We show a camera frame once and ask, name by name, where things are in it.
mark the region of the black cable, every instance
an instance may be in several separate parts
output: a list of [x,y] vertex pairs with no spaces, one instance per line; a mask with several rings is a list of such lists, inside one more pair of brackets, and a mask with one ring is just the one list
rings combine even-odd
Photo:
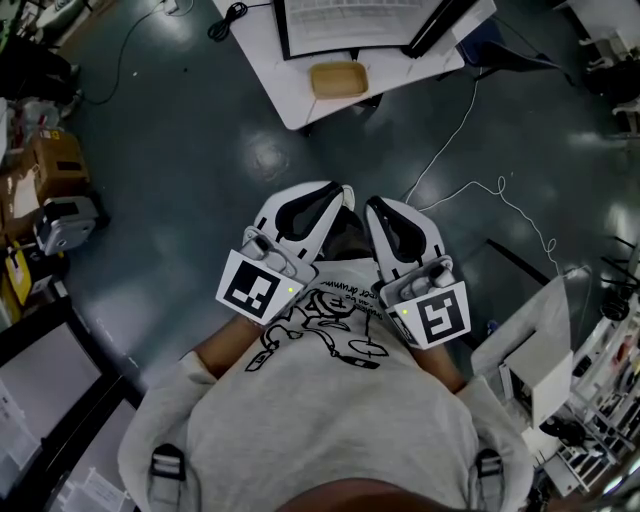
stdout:
[[537,48],[535,46],[533,46],[526,37],[524,37],[520,32],[518,32],[515,28],[513,28],[511,25],[509,25],[506,21],[504,21],[503,19],[499,18],[498,16],[496,16],[495,14],[492,16],[494,20],[502,23],[505,27],[507,27],[509,30],[511,30],[511,32],[513,32],[515,35],[517,35],[523,42],[524,44],[526,44],[529,48],[531,48],[534,52],[536,52],[536,55],[539,55],[542,52],[539,52],[537,50]]
[[[518,32],[515,28],[513,28],[511,25],[509,25],[506,21],[504,21],[503,19],[499,18],[498,16],[496,16],[495,14],[492,16],[492,18],[500,23],[502,23],[505,27],[507,27],[509,30],[511,30],[511,32],[513,32],[515,35],[517,35],[520,40],[522,40],[522,42],[524,44],[526,44],[529,48],[531,48],[531,50],[533,52],[535,52],[536,54],[536,58],[540,58],[540,57],[544,57],[545,59],[549,60],[549,57],[547,57],[544,53],[542,53],[540,50],[538,50],[535,46],[533,46],[526,37],[524,37],[520,32]],[[576,84],[573,81],[573,79],[571,78],[571,75],[569,75],[569,73],[567,73],[563,68],[559,68],[559,70],[562,72],[562,74],[564,75],[564,77],[567,79],[567,82],[569,82],[569,85],[571,87],[575,87]]]
[[124,38],[124,41],[122,42],[122,46],[120,47],[120,53],[118,55],[118,64],[117,64],[117,68],[116,68],[116,82],[115,84],[113,84],[113,89],[111,89],[111,92],[109,93],[109,95],[100,101],[93,101],[90,100],[89,98],[84,98],[84,101],[86,101],[87,103],[91,104],[91,105],[104,105],[106,103],[109,103],[113,97],[115,96],[116,92],[118,91],[118,87],[120,86],[120,65],[122,64],[122,56],[124,55],[124,49],[127,46],[127,42],[129,41],[129,38],[131,37],[131,34],[133,34],[133,31],[136,29],[136,27],[138,25],[140,25],[140,23],[142,23],[144,20],[146,20],[149,16],[152,16],[154,14],[158,14],[159,12],[163,12],[162,10],[156,11],[156,9],[162,4],[164,3],[164,0],[162,0],[161,2],[159,2],[152,10],[150,13],[145,14],[142,18],[140,18],[138,21],[136,21],[133,26],[129,29],[129,32],[127,32],[127,35]]
[[238,18],[242,18],[252,7],[263,7],[265,5],[271,5],[271,3],[249,6],[243,4],[242,2],[231,4],[231,7],[227,9],[227,14],[225,14],[224,19],[216,21],[209,27],[209,30],[207,30],[207,36],[209,36],[209,39],[213,39],[216,43],[224,41],[229,35],[229,28],[234,21],[236,21]]

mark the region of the paper sheet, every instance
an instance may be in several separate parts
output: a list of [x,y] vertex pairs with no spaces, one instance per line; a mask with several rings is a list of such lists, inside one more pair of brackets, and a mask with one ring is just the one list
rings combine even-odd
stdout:
[[24,468],[40,443],[27,428],[22,411],[0,380],[0,446],[20,469]]
[[6,499],[19,476],[20,470],[13,459],[0,448],[0,498]]
[[64,512],[119,512],[127,495],[101,476],[95,468],[89,470],[84,484],[69,484],[72,490],[60,498]]
[[13,217],[18,219],[37,210],[40,207],[36,195],[36,175],[33,169],[16,183],[16,193],[13,197]]
[[291,55],[402,46],[439,0],[283,0]]

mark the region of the white machine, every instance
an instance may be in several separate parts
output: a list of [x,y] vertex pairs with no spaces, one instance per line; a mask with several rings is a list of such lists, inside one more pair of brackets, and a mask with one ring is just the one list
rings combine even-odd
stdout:
[[33,224],[40,250],[47,256],[83,244],[96,226],[98,211],[84,196],[47,199]]
[[508,390],[531,416],[531,426],[544,423],[571,394],[573,352],[549,332],[535,332],[504,360],[501,371],[505,396]]
[[[344,188],[328,181],[271,196],[245,230],[240,251],[229,254],[216,299],[260,325],[271,322],[317,276],[313,262],[343,200]],[[381,304],[407,343],[427,349],[469,332],[465,285],[453,276],[436,225],[380,197],[367,201],[365,223]]]

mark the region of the dark blue floor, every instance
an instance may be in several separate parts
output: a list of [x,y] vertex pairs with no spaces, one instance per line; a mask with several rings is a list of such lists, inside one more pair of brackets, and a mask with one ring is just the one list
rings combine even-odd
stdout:
[[[68,288],[94,335],[132,375],[135,361],[144,384],[231,316],[215,301],[218,280],[229,249],[270,194],[336,180],[354,187],[359,207],[371,195],[399,198],[460,123],[477,73],[464,69],[392,91],[367,119],[348,109],[303,138],[283,126],[233,37],[222,44],[207,38],[219,19],[211,0],[195,2],[183,18],[144,21],[126,48],[113,100],[85,103],[70,122],[112,222],[72,255]],[[108,94],[127,30],[155,3],[116,3],[65,49],[82,65],[89,98]],[[498,7],[580,82],[587,56],[561,13],[537,0]],[[498,73],[480,82],[465,127],[412,198],[430,204],[470,180],[495,189],[504,176],[506,197],[545,238],[557,239],[561,269],[594,269],[581,336],[588,278],[567,283],[574,344],[597,320],[607,237],[638,235],[640,170],[607,140],[617,131],[607,103],[561,73]],[[461,265],[478,336],[487,320],[504,321],[538,289],[485,244],[488,237],[555,274],[529,224],[486,192],[465,191],[430,216]]]

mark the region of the gray shirt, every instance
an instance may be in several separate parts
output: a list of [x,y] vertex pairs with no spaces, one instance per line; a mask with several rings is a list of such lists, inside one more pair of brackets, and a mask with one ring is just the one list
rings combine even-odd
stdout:
[[503,455],[500,508],[516,510],[532,466],[486,382],[454,396],[417,366],[382,321],[370,260],[323,270],[219,381],[190,353],[147,393],[119,453],[141,510],[150,510],[153,449],[176,432],[187,484],[199,483],[185,510],[274,511],[345,478],[479,507],[474,468],[485,446]]

